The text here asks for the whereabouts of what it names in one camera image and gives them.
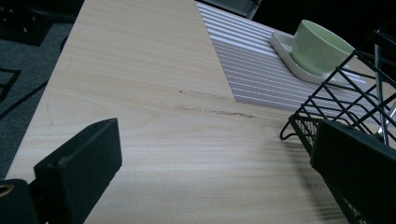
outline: desk surface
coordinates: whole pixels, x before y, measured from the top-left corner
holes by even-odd
[[[343,223],[290,112],[238,104],[196,3],[86,0],[7,178],[118,118],[123,165],[87,223]]]

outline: green mug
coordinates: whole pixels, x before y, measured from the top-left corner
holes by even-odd
[[[353,47],[340,36],[312,22],[303,20],[291,44],[291,58],[306,72],[323,76],[334,71]]]

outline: striped mat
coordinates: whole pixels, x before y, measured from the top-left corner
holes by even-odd
[[[318,88],[297,78],[279,58],[270,44],[275,29],[197,4],[236,102],[294,112]],[[368,88],[360,77],[351,79]],[[350,99],[350,92],[344,94],[338,95]]]

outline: metal wire rack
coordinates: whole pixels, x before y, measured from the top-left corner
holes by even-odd
[[[370,134],[385,145],[396,143],[396,38],[383,34],[379,29],[372,31],[368,39],[375,43],[375,54],[355,49],[289,117],[280,132],[281,140],[297,135],[311,155],[319,122],[327,119]],[[348,67],[352,60],[361,61],[370,72],[362,73]],[[350,75],[361,77],[369,85],[365,88],[358,86],[349,78]],[[343,78],[345,84],[331,83],[335,76]],[[388,95],[383,94],[385,83],[392,89]],[[285,134],[289,125],[295,133]],[[350,223],[370,223],[332,185],[328,184],[328,187]]]

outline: gray floor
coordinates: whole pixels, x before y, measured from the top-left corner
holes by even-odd
[[[0,114],[50,78],[62,41],[72,27],[70,23],[54,23],[40,47],[0,39],[0,67],[21,70],[19,79],[0,104]],[[0,180],[7,175],[43,91],[0,119]]]

